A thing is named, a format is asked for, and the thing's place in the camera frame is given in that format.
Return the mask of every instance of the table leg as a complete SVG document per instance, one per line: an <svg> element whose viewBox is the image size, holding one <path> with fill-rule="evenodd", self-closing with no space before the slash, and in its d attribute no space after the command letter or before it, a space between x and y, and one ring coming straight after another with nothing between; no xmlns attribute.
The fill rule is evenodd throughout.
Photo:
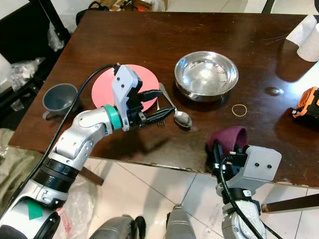
<svg viewBox="0 0 319 239"><path fill-rule="evenodd" d="M104 182L104 179L87 169L86 167L83 167L82 170L79 172L80 175L88 179L94 184L102 185Z"/></svg>
<svg viewBox="0 0 319 239"><path fill-rule="evenodd" d="M279 213L287 211L310 210L319 207L319 194L294 198L261 206L263 213Z"/></svg>

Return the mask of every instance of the dark brown table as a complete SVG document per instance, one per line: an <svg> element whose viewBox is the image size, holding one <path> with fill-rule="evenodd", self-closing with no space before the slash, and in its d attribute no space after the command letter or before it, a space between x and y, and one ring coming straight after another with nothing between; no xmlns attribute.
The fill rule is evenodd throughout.
<svg viewBox="0 0 319 239"><path fill-rule="evenodd" d="M10 145L43 152L59 120L41 118L43 94L53 85L80 87L90 73L108 63L147 67L163 82L179 110L193 119L190 131L172 117L164 128L156 125L115 132L100 141L92 156L146 165L207 172L204 146L209 135L228 126L246 127L249 143L274 148L283 158L276 182L319 187L319 132L295 122L291 108L318 76L301 76L314 64L296 54L285 40L304 15L234 13L88 12L65 47L33 104L13 135ZM186 99L174 85L174 66L183 55L200 50L229 57L239 81L224 102L201 104ZM81 102L93 109L92 81ZM274 95L272 88L283 94ZM238 118L234 104L248 112ZM168 106L160 98L161 107ZM69 119L64 129L70 126Z"/></svg>

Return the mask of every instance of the rubber band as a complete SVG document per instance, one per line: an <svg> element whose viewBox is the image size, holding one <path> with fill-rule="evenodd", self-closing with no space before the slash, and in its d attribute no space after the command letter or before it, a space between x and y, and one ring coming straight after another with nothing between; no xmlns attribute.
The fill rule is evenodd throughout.
<svg viewBox="0 0 319 239"><path fill-rule="evenodd" d="M234 108L237 107L237 106L242 106L242 107L244 107L244 109L245 109L244 114L238 115L238 114L236 114L236 113L234 112ZM243 105L243 104L236 104L236 105L233 105L233 107L231 108L231 111L232 111L232 113L233 113L235 116L237 116L237 117L243 117L243 116L245 116L245 115L247 114L247 107L246 107L245 105Z"/></svg>

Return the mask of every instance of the spoon handle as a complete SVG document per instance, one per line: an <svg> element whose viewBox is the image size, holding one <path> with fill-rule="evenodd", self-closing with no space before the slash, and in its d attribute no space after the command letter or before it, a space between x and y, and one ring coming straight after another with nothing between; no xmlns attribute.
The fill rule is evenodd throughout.
<svg viewBox="0 0 319 239"><path fill-rule="evenodd" d="M165 96L165 98L168 100L168 102L171 104L171 106L175 107L174 103L171 101L170 97L168 96L167 91L165 90L164 85L160 82L159 83L159 89L163 92L163 95Z"/></svg>

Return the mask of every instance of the pink plate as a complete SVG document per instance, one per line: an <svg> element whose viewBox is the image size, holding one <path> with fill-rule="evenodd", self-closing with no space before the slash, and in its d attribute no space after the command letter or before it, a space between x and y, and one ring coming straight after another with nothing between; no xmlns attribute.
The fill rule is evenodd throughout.
<svg viewBox="0 0 319 239"><path fill-rule="evenodd" d="M139 92L148 90L159 90L159 81L156 76L147 68L138 65L126 65L129 66L133 71L137 73L143 82L143 85ZM94 82L92 87L92 101L94 105L99 108L103 105L114 105L113 91L112 91L112 81L114 79L114 69L111 68L104 73L102 73ZM156 98L142 102L143 110L142 112L148 110L156 101Z"/></svg>

